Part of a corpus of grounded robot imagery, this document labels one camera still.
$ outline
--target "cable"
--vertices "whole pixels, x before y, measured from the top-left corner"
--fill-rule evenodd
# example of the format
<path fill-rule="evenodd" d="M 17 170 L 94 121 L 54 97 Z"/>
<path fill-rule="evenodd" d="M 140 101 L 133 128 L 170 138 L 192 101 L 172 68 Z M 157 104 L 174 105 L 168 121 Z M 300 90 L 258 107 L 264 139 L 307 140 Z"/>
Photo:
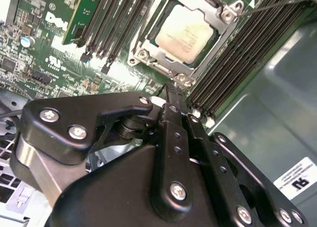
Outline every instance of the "cable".
<path fill-rule="evenodd" d="M 278 6 L 284 6 L 284 5 L 289 5 L 289 4 L 296 4 L 296 3 L 301 3 L 301 2 L 305 2 L 305 1 L 309 1 L 309 0 L 283 0 L 283 1 L 271 4 L 271 5 L 268 5 L 268 6 L 264 6 L 264 7 L 261 7 L 261 8 L 256 8 L 256 9 L 253 9 L 251 11 L 248 11 L 248 12 L 245 12 L 245 13 L 241 13 L 241 14 L 239 14 L 237 16 L 238 17 L 246 17 L 246 16 L 249 16 L 251 14 L 254 14 L 254 13 L 257 13 L 257 12 L 261 12 L 261 11 L 264 11 L 264 10 L 267 10 L 267 9 L 270 9 L 270 8 L 274 8 L 274 7 L 278 7 Z"/>
<path fill-rule="evenodd" d="M 0 114 L 0 119 L 6 118 L 6 117 L 15 117 L 22 114 L 22 110 L 15 110 L 11 112 L 5 112 Z"/>
<path fill-rule="evenodd" d="M 15 83 L 9 81 L 9 80 L 6 80 L 4 78 L 0 78 L 0 81 L 8 84 L 8 85 L 11 85 L 12 87 L 16 88 L 17 90 L 19 90 L 23 96 L 25 96 L 28 100 L 34 100 L 26 91 L 23 90 L 23 88 L 21 88 L 19 85 L 16 85 Z"/>

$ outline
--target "white label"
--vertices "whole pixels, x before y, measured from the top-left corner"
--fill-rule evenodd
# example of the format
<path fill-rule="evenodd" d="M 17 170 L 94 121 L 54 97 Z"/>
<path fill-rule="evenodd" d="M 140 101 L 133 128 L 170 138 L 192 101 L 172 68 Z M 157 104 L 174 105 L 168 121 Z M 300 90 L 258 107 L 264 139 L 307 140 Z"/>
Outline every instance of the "white label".
<path fill-rule="evenodd" d="M 274 185 L 292 200 L 315 182 L 317 182 L 317 166 L 309 157 L 305 157 L 278 178 Z"/>

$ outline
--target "hole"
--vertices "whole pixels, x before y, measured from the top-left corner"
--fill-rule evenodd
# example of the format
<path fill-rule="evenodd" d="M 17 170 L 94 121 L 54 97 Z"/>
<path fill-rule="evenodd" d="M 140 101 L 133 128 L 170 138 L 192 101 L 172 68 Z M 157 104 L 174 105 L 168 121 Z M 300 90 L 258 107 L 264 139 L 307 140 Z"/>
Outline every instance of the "hole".
<path fill-rule="evenodd" d="M 9 141 L 6 141 L 6 140 L 0 140 L 0 147 L 5 149 L 7 148 L 7 146 L 10 144 Z"/>
<path fill-rule="evenodd" d="M 8 160 L 10 158 L 11 154 L 9 152 L 4 152 L 0 158 L 4 160 Z"/>
<path fill-rule="evenodd" d="M 249 207 L 253 210 L 256 206 L 256 201 L 255 201 L 253 194 L 246 186 L 240 184 L 239 187 L 242 191 L 242 194 L 246 198 Z"/>
<path fill-rule="evenodd" d="M 221 171 L 223 171 L 224 174 L 227 173 L 227 169 L 224 166 L 221 166 L 220 169 Z"/>
<path fill-rule="evenodd" d="M 0 186 L 0 202 L 7 203 L 13 193 L 14 190 Z"/>
<path fill-rule="evenodd" d="M 11 187 L 17 188 L 20 183 L 21 183 L 20 179 L 15 179 L 13 183 L 11 184 Z"/>
<path fill-rule="evenodd" d="M 0 176 L 0 183 L 4 185 L 9 185 L 12 181 L 13 177 L 8 174 L 1 174 Z"/>
<path fill-rule="evenodd" d="M 180 139 L 181 138 L 181 136 L 180 136 L 180 134 L 179 133 L 177 133 L 177 132 L 175 132 L 175 137 L 177 138 L 177 139 Z"/>
<path fill-rule="evenodd" d="M 175 107 L 175 106 L 173 106 L 173 105 L 170 106 L 169 109 L 172 110 L 173 112 L 178 112 L 177 107 Z"/>
<path fill-rule="evenodd" d="M 228 163 L 231 171 L 233 172 L 233 175 L 236 177 L 238 175 L 238 169 L 236 168 L 236 166 L 234 166 L 234 164 L 230 160 L 228 160 L 227 158 L 226 158 L 226 160 L 227 160 L 227 163 Z"/>
<path fill-rule="evenodd" d="M 180 147 L 178 147 L 178 146 L 175 146 L 175 147 L 174 147 L 174 150 L 175 150 L 175 152 L 178 153 L 178 154 L 179 154 L 180 152 L 182 152 L 182 149 L 181 149 Z"/>

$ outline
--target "ram slot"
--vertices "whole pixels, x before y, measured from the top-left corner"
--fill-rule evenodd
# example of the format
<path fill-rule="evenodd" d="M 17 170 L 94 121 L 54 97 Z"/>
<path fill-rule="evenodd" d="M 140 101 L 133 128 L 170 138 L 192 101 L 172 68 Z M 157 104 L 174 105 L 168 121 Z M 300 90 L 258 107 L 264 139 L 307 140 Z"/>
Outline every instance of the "ram slot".
<path fill-rule="evenodd" d="M 132 16 L 129 17 L 129 20 L 125 26 L 125 30 L 123 30 L 120 35 L 119 35 L 119 40 L 115 43 L 115 45 L 113 45 L 111 48 L 111 51 L 109 51 L 109 57 L 107 58 L 107 61 L 103 67 L 103 71 L 107 72 L 110 69 L 110 66 L 113 64 L 113 62 L 115 61 L 115 59 L 119 56 L 124 42 L 127 40 L 128 36 L 129 36 L 129 31 L 131 30 L 133 24 L 135 23 L 135 19 L 141 14 L 142 9 L 145 6 L 145 3 L 147 2 L 147 0 L 140 0 L 139 4 L 134 7 L 131 11 Z"/>
<path fill-rule="evenodd" d="M 88 25 L 88 27 L 85 28 L 82 37 L 81 37 L 81 42 L 79 43 L 80 45 L 84 45 L 86 43 L 89 44 L 91 39 L 94 39 L 95 33 L 94 29 L 99 28 L 103 18 L 105 15 L 107 15 L 107 11 L 109 10 L 109 2 L 110 0 L 100 0 L 99 4 L 97 6 L 97 9 Z"/>
<path fill-rule="evenodd" d="M 128 17 L 129 8 L 133 4 L 134 0 L 125 0 L 123 6 L 119 10 L 119 18 L 115 21 L 113 24 L 110 32 L 105 35 L 104 42 L 100 46 L 99 51 L 97 52 L 98 55 L 100 55 L 101 58 L 104 58 L 106 56 L 106 53 L 109 51 L 109 47 L 113 42 L 113 39 L 116 35 L 116 33 L 119 31 L 119 29 L 123 26 L 124 18 Z"/>
<path fill-rule="evenodd" d="M 118 9 L 119 2 L 120 0 L 111 0 L 109 2 L 104 19 L 102 20 L 102 24 L 94 34 L 93 39 L 91 40 L 92 42 L 87 46 L 87 49 L 90 53 L 95 52 L 98 49 L 100 43 L 102 43 L 105 32 L 109 26 L 109 22 L 116 15 L 115 12 Z"/>

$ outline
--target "silver screw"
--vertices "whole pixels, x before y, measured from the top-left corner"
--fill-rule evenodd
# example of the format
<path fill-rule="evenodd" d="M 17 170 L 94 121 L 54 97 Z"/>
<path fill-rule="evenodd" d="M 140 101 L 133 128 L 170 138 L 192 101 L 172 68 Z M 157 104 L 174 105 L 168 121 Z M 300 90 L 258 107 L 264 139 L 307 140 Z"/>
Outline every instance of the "silver screw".
<path fill-rule="evenodd" d="M 301 218 L 301 216 L 300 216 L 297 212 L 292 211 L 292 215 L 294 216 L 294 218 L 295 218 L 299 223 L 301 223 L 301 224 L 304 223 L 303 219 Z"/>
<path fill-rule="evenodd" d="M 68 130 L 69 135 L 74 139 L 84 139 L 87 137 L 87 132 L 82 126 L 73 126 Z"/>
<path fill-rule="evenodd" d="M 252 218 L 250 213 L 243 206 L 238 206 L 237 212 L 239 217 L 243 220 L 244 223 L 250 225 L 252 223 Z"/>
<path fill-rule="evenodd" d="M 224 11 L 221 15 L 221 18 L 225 22 L 230 22 L 233 19 L 233 15 L 229 11 Z"/>
<path fill-rule="evenodd" d="M 149 104 L 149 101 L 145 97 L 140 97 L 141 103 Z"/>
<path fill-rule="evenodd" d="M 279 213 L 281 214 L 281 217 L 283 218 L 283 220 L 285 220 L 289 224 L 292 223 L 291 217 L 289 216 L 289 214 L 285 210 L 280 209 Z"/>
<path fill-rule="evenodd" d="M 56 122 L 59 119 L 59 115 L 53 110 L 46 109 L 40 112 L 40 118 L 45 122 Z"/>
<path fill-rule="evenodd" d="M 186 198 L 185 188 L 181 184 L 173 182 L 170 186 L 170 192 L 177 200 L 182 201 Z"/>
<path fill-rule="evenodd" d="M 141 50 L 138 54 L 141 60 L 146 60 L 148 58 L 148 52 L 146 50 Z"/>
<path fill-rule="evenodd" d="M 223 143 L 226 142 L 226 139 L 225 139 L 223 136 L 218 135 L 218 138 L 219 138 L 219 140 L 220 140 L 221 142 L 223 142 Z"/>
<path fill-rule="evenodd" d="M 192 121 L 193 121 L 193 122 L 196 122 L 196 123 L 199 122 L 198 119 L 197 119 L 196 117 L 194 117 L 194 116 L 192 116 Z"/>

